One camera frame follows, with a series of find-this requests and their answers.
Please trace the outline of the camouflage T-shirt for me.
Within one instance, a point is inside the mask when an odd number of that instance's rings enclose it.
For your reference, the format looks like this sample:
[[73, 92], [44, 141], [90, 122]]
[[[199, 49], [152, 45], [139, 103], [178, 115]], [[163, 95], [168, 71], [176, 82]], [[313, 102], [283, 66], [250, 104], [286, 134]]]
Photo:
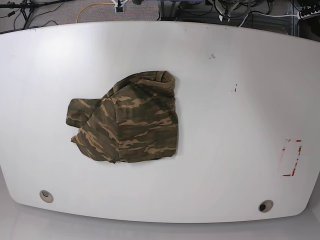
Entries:
[[94, 161], [138, 163], [172, 157], [179, 120], [176, 79], [167, 71], [145, 71], [117, 82], [102, 98], [74, 98], [66, 123], [71, 138]]

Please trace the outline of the red tape rectangle marking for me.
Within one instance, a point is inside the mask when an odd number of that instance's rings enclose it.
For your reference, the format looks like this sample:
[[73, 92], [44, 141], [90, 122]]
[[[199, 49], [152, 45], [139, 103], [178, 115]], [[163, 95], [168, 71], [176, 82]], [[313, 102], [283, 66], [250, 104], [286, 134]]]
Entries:
[[302, 150], [302, 140], [286, 139], [282, 148], [279, 172], [282, 177], [293, 177]]

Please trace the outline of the white power strip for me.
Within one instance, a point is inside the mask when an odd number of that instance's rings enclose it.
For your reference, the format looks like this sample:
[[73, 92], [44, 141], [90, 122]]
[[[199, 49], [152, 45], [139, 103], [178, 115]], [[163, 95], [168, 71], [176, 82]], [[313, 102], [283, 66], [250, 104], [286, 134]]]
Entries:
[[320, 15], [320, 10], [319, 9], [303, 9], [301, 11], [299, 11], [299, 13], [297, 14], [297, 18], [299, 20], [306, 20], [309, 18], [313, 18], [313, 17], [318, 17]]

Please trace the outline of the black tripod stand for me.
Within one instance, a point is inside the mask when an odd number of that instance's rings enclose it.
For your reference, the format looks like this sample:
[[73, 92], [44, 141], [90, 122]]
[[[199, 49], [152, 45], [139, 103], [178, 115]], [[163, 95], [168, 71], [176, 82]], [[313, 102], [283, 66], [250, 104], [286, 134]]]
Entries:
[[8, 1], [6, 4], [1, 4], [1, 9], [18, 9], [24, 18], [24, 25], [22, 27], [23, 30], [27, 29], [32, 20], [31, 16], [36, 9], [41, 7], [56, 5], [56, 4], [64, 4], [68, 2], [73, 2], [73, 0], [53, 0], [47, 2], [34, 2], [33, 0], [22, 0], [20, 3], [14, 3], [12, 1]]

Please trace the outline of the aluminium frame cart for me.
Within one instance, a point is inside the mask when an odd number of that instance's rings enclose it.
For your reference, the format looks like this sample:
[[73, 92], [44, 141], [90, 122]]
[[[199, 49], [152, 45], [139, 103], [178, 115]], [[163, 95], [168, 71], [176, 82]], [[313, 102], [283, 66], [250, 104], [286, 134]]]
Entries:
[[[180, 21], [244, 27], [300, 35], [298, 10], [285, 0], [158, 0], [159, 21]], [[219, 15], [230, 21], [219, 20]]]

